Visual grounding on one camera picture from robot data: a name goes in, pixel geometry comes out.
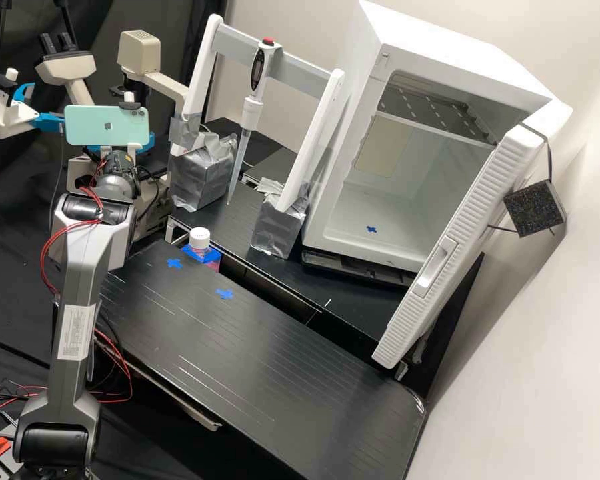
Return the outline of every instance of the fridge shelf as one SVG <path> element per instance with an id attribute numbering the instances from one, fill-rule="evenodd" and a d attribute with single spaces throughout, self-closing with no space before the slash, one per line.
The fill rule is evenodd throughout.
<path id="1" fill-rule="evenodd" d="M 493 136 L 466 103 L 436 97 L 429 93 L 387 85 L 378 102 L 378 112 L 404 119 L 434 131 L 473 140 L 493 148 Z"/>

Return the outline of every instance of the white bottle cap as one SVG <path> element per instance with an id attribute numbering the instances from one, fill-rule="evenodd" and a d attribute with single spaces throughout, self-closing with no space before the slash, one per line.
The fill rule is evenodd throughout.
<path id="1" fill-rule="evenodd" d="M 211 232 L 204 227 L 192 228 L 189 232 L 189 246 L 194 249 L 202 250 L 209 246 Z"/>
<path id="2" fill-rule="evenodd" d="M 18 78 L 18 70 L 9 67 L 7 69 L 7 72 L 5 74 L 5 77 L 7 78 L 7 80 L 11 80 L 11 81 L 15 81 L 16 78 Z"/>

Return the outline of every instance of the blue tape cross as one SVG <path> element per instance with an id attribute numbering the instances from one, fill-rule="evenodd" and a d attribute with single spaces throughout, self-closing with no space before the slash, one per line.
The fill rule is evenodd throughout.
<path id="1" fill-rule="evenodd" d="M 220 295 L 220 298 L 222 298 L 222 300 L 228 300 L 228 299 L 233 298 L 233 290 L 231 290 L 231 289 L 227 289 L 227 290 L 217 289 L 215 292 L 218 295 Z"/>
<path id="2" fill-rule="evenodd" d="M 180 263 L 180 259 L 167 259 L 167 268 L 172 267 L 176 270 L 182 270 L 182 263 Z"/>

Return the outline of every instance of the black platform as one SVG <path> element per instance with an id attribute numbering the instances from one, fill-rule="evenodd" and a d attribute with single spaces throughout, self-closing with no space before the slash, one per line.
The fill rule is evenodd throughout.
<path id="1" fill-rule="evenodd" d="M 238 183 L 229 205 L 221 198 L 193 213 L 177 209 L 172 218 L 187 230 L 208 228 L 214 246 L 224 254 L 378 342 L 406 290 L 306 268 L 299 258 L 300 248 L 294 249 L 289 260 L 251 248 L 263 199 L 261 193 Z"/>
<path id="2" fill-rule="evenodd" d="M 102 298 L 146 374 L 304 478 L 403 478 L 418 397 L 228 278 L 156 242 L 109 274 Z"/>

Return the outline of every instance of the silver duct tape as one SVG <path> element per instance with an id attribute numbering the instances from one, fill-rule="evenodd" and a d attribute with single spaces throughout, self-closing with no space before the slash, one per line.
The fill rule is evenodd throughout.
<path id="1" fill-rule="evenodd" d="M 255 222 L 251 246 L 268 255 L 288 259 L 309 206 L 308 184 L 300 188 L 300 196 L 285 212 L 275 209 L 280 195 L 266 196 Z"/>
<path id="2" fill-rule="evenodd" d="M 206 147 L 170 157 L 170 190 L 177 207 L 196 211 L 225 194 L 233 168 L 233 149 L 228 150 L 220 158 L 212 157 Z"/>
<path id="3" fill-rule="evenodd" d="M 193 148 L 200 130 L 200 119 L 200 114 L 191 115 L 186 121 L 172 117 L 169 122 L 169 141 L 187 150 Z"/>

